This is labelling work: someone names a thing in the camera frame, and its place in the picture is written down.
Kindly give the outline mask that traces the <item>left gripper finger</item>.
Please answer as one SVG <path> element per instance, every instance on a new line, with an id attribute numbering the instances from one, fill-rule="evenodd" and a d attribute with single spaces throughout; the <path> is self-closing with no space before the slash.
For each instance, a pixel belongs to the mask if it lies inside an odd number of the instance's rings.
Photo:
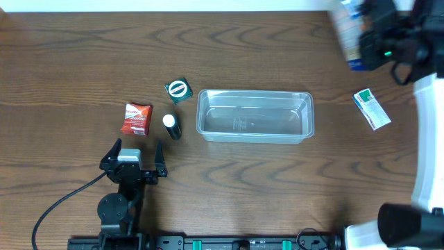
<path id="1" fill-rule="evenodd" d="M 162 143 L 160 141 L 156 146 L 154 163 L 157 171 L 164 171 L 164 156 L 162 151 Z"/>
<path id="2" fill-rule="evenodd" d="M 118 155 L 121 151 L 121 139 L 118 138 L 112 148 L 105 155 L 105 162 L 109 163 L 111 161 L 115 161 L 118 158 Z"/>

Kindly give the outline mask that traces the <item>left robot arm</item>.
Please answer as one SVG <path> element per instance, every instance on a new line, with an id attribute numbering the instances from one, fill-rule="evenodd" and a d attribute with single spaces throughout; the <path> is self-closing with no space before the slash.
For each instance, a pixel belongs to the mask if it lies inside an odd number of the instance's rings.
<path id="1" fill-rule="evenodd" d="M 168 175 L 158 143 L 155 151 L 154 170 L 142 169 L 139 149 L 123 149 L 118 139 L 111 150 L 100 161 L 99 168 L 118 185 L 118 191 L 105 195 L 98 204 L 97 213 L 101 220 L 99 250 L 109 249 L 155 249 L 152 236 L 137 229 L 144 200 L 146 185 L 156 185 L 160 178 Z"/>

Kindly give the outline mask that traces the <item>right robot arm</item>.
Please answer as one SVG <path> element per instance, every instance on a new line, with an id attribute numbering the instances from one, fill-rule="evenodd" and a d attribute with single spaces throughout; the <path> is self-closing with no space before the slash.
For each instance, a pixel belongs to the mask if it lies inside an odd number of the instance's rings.
<path id="1" fill-rule="evenodd" d="M 393 80 L 413 85 L 418 166 L 408 205 L 385 203 L 376 220 L 347 226 L 343 249 L 443 248 L 443 2 L 415 1 L 408 15 L 394 1 L 334 1 L 330 17 L 353 71 L 391 64 Z M 409 67 L 406 78 L 396 68 Z"/>

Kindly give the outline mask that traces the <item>white green medicine packet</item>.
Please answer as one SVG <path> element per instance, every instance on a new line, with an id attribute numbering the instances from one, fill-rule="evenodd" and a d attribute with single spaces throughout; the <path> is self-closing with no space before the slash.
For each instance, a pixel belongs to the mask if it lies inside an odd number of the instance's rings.
<path id="1" fill-rule="evenodd" d="M 389 116 L 369 88 L 355 93 L 353 100 L 374 131 L 391 123 Z"/>

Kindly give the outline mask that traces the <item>blue white drink mix box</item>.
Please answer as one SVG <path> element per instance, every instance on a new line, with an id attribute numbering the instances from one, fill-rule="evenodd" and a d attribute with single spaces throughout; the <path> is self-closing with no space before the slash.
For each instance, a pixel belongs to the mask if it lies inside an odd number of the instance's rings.
<path id="1" fill-rule="evenodd" d="M 367 71 L 359 52 L 359 38 L 366 30 L 359 11 L 363 0 L 331 0 L 329 16 L 345 61 L 352 71 Z"/>

